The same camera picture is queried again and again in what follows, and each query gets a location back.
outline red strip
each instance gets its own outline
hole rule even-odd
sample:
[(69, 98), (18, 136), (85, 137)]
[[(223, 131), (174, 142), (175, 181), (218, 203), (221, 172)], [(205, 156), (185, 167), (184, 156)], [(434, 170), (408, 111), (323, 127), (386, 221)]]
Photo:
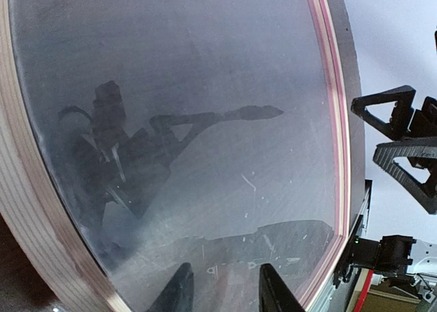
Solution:
[(364, 282), (363, 290), (360, 293), (360, 297), (358, 297), (358, 302), (356, 302), (354, 312), (360, 312), (363, 308), (364, 301), (366, 300), (367, 293), (369, 292), (372, 276), (373, 270), (369, 270), (369, 273), (367, 273), (366, 281)]

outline white background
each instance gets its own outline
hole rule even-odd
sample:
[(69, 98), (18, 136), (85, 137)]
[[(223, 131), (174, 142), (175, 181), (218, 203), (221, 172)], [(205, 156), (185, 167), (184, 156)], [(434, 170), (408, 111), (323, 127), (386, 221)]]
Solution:
[[(437, 0), (345, 2), (358, 55), (363, 95), (411, 85), (417, 90), (414, 108), (421, 108), (426, 96), (437, 98), (434, 41)], [(388, 119), (391, 109), (392, 106), (381, 106), (371, 112)], [(366, 177), (373, 180), (368, 237), (379, 240), (381, 236), (400, 234), (437, 243), (437, 216), (428, 215), (395, 180), (372, 162), (376, 144), (389, 140), (370, 126), (366, 126), (365, 133)]]

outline dark brown floor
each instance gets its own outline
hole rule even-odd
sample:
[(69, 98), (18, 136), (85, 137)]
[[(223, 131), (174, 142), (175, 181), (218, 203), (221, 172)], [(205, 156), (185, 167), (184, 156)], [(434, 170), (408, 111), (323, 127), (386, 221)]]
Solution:
[(30, 264), (0, 216), (0, 312), (45, 312), (55, 307), (60, 307), (56, 296)]

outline glass surface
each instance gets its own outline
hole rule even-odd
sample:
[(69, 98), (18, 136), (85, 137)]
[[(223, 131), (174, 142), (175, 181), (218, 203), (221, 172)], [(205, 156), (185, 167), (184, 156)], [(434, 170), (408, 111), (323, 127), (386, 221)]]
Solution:
[(256, 311), (260, 264), (292, 291), (311, 276), (334, 236), (335, 161), (307, 0), (11, 0), (10, 13), (48, 170), (135, 311), (177, 297)]

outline wooden edge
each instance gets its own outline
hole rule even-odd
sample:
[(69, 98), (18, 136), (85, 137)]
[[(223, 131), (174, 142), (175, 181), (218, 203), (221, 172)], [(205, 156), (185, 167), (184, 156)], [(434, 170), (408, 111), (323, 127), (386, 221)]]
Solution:
[(317, 296), (334, 272), (340, 255), (346, 246), (350, 222), (350, 134), (348, 106), (341, 69), (341, 60), (335, 30), (327, 0), (308, 0), (318, 36), (320, 54), (324, 66), (326, 85), (333, 116), (333, 141), (336, 168), (335, 236), (331, 240), (320, 263), (315, 268), (305, 288), (297, 296), (305, 309), (310, 309)]
[(99, 269), (57, 196), (33, 137), (0, 1), (0, 213), (30, 262), (71, 311), (131, 311)]

